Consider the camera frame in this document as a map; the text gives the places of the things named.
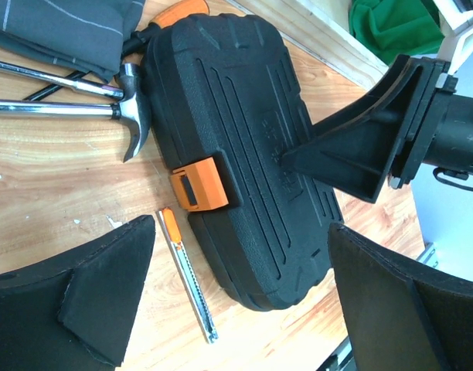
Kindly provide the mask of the black plastic tool case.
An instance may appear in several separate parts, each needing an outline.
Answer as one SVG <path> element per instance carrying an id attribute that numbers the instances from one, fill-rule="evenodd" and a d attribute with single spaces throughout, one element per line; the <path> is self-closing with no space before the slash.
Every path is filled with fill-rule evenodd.
<path id="1" fill-rule="evenodd" d="M 296 305 L 327 274 L 342 214 L 331 186 L 281 167 L 312 123 L 280 33 L 255 15 L 191 15 L 142 66 L 152 130 L 219 285 L 254 311 Z"/>

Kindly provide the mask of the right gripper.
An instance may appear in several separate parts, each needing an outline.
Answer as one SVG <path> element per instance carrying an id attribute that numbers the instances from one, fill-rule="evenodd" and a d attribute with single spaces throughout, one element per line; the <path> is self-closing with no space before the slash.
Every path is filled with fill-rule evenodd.
<path id="1" fill-rule="evenodd" d="M 398 56 L 364 96 L 313 127 L 308 142 L 281 165 L 368 203 L 387 176 L 400 189 L 422 164 L 459 189 L 473 175 L 473 97 L 456 94 L 458 78 L 439 60 Z"/>

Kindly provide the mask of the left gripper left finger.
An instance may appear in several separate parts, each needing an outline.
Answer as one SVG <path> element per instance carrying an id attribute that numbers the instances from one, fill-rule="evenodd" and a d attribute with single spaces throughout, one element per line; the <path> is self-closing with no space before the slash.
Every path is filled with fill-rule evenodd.
<path id="1" fill-rule="evenodd" d="M 0 274 L 0 370 L 121 366 L 154 242 L 154 218 L 143 215 Z"/>

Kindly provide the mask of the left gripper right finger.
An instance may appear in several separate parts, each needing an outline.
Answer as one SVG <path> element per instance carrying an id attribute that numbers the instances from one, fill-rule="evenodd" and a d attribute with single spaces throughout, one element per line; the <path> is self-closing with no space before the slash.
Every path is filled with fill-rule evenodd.
<path id="1" fill-rule="evenodd" d="M 473 370 L 473 281 L 333 223 L 328 252 L 359 370 Z"/>

